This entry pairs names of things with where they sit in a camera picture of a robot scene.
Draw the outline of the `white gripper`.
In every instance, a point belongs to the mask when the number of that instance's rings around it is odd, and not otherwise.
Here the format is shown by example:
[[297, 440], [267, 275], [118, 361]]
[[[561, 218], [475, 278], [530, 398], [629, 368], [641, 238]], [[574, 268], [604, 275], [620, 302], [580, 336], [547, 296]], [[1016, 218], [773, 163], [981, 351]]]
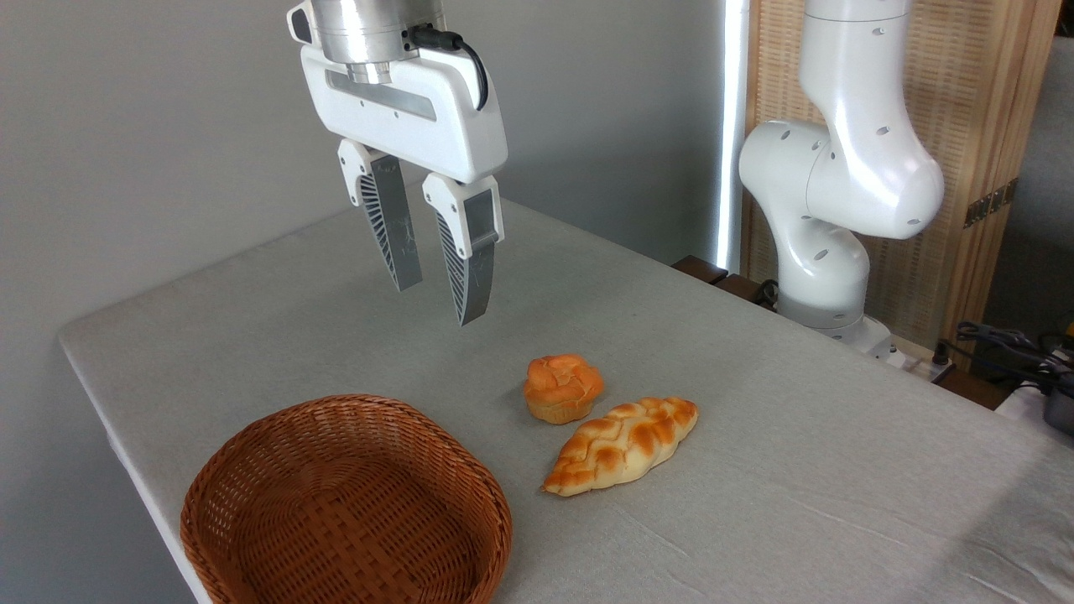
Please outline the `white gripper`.
[[388, 84], [350, 80], [346, 66], [314, 45], [300, 47], [300, 64], [318, 118], [343, 138], [337, 156], [348, 198], [365, 211], [395, 287], [422, 281], [402, 159], [438, 173], [425, 177], [422, 190], [436, 211], [459, 325], [484, 315], [495, 246], [505, 238], [498, 182], [490, 175], [506, 164], [508, 145], [492, 86], [477, 107], [471, 57], [422, 49], [391, 62]]

